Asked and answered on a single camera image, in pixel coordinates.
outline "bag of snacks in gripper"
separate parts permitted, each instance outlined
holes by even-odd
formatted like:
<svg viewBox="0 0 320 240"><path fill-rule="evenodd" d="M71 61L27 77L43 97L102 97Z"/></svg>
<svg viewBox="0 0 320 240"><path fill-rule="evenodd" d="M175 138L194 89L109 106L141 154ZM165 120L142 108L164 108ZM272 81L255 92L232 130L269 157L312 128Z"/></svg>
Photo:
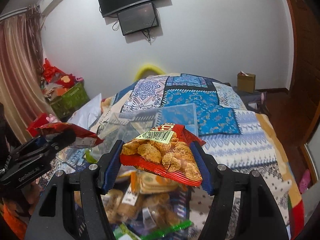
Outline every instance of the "bag of snacks in gripper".
<svg viewBox="0 0 320 240"><path fill-rule="evenodd" d="M139 170L189 186L200 186L202 177L189 145L201 140L184 125L165 123L139 135L122 147L120 161Z"/></svg>

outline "curtain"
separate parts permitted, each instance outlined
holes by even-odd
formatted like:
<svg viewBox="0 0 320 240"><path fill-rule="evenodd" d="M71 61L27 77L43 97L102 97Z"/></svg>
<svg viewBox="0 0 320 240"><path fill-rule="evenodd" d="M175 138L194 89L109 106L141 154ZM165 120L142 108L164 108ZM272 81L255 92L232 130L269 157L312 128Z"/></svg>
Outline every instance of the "curtain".
<svg viewBox="0 0 320 240"><path fill-rule="evenodd" d="M52 113L40 89L43 51L41 14L36 6L0 22L0 102L7 122L20 142L40 113Z"/></svg>

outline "red snack bag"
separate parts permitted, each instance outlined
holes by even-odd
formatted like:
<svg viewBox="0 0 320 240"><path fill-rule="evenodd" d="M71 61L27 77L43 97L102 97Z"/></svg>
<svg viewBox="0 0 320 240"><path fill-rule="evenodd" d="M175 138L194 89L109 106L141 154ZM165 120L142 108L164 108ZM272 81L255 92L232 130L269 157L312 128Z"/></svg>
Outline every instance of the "red snack bag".
<svg viewBox="0 0 320 240"><path fill-rule="evenodd" d="M66 129L72 129L76 134L76 141L71 144L70 147L92 148L103 142L103 140L100 139L94 132L88 131L73 123L55 122L48 123L37 128L39 133L46 136L47 139L58 135L58 133L61 133Z"/></svg>
<svg viewBox="0 0 320 240"><path fill-rule="evenodd" d="M197 187L202 177L189 148L192 141L205 144L184 125L165 123L124 144L120 162Z"/></svg>

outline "pink slipper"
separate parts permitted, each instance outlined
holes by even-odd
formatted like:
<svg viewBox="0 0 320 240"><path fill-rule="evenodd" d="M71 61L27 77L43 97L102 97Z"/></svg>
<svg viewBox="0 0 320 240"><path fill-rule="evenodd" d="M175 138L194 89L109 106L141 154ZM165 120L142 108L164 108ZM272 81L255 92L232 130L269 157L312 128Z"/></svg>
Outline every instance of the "pink slipper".
<svg viewBox="0 0 320 240"><path fill-rule="evenodd" d="M303 194L307 191L308 189L308 186L310 184L310 181L311 181L311 176L310 176L310 171L309 170L306 170L304 173L303 173L303 176L302 176L302 179L301 181L299 182L299 191L300 191L300 194Z"/></svg>

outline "patterned bedspread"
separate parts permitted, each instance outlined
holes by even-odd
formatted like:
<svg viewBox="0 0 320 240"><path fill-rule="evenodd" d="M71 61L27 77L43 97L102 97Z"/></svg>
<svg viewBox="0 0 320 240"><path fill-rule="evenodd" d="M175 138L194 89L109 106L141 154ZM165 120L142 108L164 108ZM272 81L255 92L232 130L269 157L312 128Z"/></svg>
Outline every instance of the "patterned bedspread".
<svg viewBox="0 0 320 240"><path fill-rule="evenodd" d="M215 79L174 73L139 80L112 98L108 112L101 116L92 130L96 132L112 113L188 103L196 105L199 136L206 141L204 151L235 171L249 173L258 170L288 225L288 191L295 182L284 180L281 175L274 146L266 138L256 114L246 110L231 87ZM70 171L85 167L79 156L77 162L67 163ZM44 184L49 177L51 174L40 179L41 183ZM198 238L212 199L202 189L192 189L188 215L194 224L189 228L190 239ZM232 238L235 232L239 203L240 193L236 193L228 238Z"/></svg>

